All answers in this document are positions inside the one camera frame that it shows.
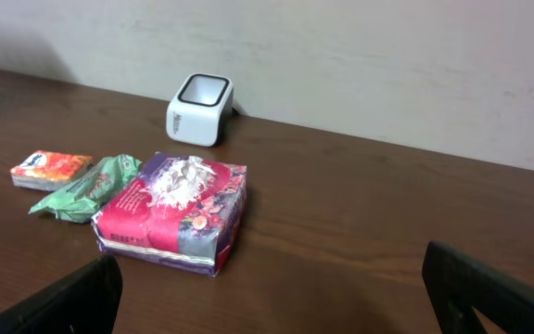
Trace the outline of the green wet wipes packet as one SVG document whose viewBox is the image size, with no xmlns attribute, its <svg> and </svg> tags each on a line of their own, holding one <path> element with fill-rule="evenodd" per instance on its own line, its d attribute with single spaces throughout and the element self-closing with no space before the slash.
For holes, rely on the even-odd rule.
<svg viewBox="0 0 534 334">
<path fill-rule="evenodd" d="M 127 154 L 105 157 L 83 176 L 34 204 L 29 214 L 51 213 L 56 219 L 85 224 L 136 177 L 141 161 Z"/>
</svg>

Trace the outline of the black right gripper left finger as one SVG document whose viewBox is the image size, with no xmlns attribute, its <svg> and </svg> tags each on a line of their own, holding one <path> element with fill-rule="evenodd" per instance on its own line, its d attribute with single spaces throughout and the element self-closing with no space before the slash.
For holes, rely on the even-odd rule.
<svg viewBox="0 0 534 334">
<path fill-rule="evenodd" d="M 117 260 L 103 255 L 0 313 L 0 333 L 110 333 L 122 287 Z"/>
</svg>

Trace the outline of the orange Kleenex tissue pack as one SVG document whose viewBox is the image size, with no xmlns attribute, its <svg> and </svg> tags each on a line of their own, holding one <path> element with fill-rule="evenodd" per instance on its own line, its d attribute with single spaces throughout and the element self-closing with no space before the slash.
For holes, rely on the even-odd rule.
<svg viewBox="0 0 534 334">
<path fill-rule="evenodd" d="M 92 156 L 34 151 L 10 170 L 14 186 L 42 191 L 56 191 L 81 177 L 94 161 Z"/>
</svg>

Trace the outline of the purple red tissue pack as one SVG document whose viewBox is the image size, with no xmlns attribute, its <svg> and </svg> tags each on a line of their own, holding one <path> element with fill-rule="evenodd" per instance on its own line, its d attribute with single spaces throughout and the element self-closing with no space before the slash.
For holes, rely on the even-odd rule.
<svg viewBox="0 0 534 334">
<path fill-rule="evenodd" d="M 247 167 L 156 153 L 92 218 L 100 250 L 216 276 L 240 225 Z"/>
</svg>

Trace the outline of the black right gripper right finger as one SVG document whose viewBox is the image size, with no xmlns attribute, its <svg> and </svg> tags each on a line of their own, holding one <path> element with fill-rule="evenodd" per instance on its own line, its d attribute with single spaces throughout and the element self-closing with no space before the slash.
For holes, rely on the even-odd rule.
<svg viewBox="0 0 534 334">
<path fill-rule="evenodd" d="M 534 333 L 534 288 L 454 247 L 431 241 L 422 266 L 444 333 L 484 333 L 483 314 L 506 333 Z"/>
</svg>

